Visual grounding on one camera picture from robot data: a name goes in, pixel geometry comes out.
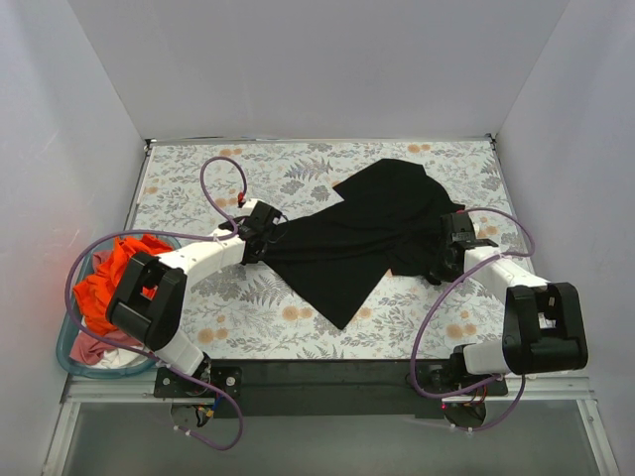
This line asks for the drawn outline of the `black t shirt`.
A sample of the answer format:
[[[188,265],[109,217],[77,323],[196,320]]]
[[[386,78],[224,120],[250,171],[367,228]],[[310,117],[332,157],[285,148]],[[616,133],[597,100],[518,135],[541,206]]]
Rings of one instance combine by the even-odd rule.
[[[278,226],[264,262],[342,330],[386,273],[438,282],[442,218],[462,206],[423,166],[396,159],[334,191],[339,203]]]

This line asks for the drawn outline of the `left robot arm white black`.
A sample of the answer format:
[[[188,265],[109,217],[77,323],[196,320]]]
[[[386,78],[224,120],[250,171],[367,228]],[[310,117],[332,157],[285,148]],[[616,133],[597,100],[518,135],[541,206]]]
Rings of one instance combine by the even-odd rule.
[[[133,255],[106,311],[109,323],[178,373],[177,384],[192,397],[209,389],[211,374],[208,357],[181,330],[187,292],[224,268],[258,262],[284,217],[260,200],[248,201],[246,208],[249,214],[227,230],[192,236],[188,245],[167,253]]]

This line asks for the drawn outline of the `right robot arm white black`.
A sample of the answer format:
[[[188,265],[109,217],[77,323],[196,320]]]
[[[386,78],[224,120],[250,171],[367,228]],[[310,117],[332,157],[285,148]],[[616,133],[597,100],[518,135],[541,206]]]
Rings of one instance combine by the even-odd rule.
[[[479,238],[466,211],[441,218],[440,281],[474,279],[504,304],[498,340],[462,344],[439,363],[419,364],[432,391],[471,394],[495,375],[533,375],[586,367],[588,348],[576,287],[549,282],[512,260],[497,244]]]

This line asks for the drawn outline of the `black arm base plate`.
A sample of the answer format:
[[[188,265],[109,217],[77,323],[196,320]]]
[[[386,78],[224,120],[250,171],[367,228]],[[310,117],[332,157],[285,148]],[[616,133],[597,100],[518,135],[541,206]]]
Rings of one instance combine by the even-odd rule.
[[[420,396],[461,390],[485,379],[459,374],[447,359],[422,359],[410,377],[400,360],[216,360],[209,383],[247,417],[443,416],[442,402]]]

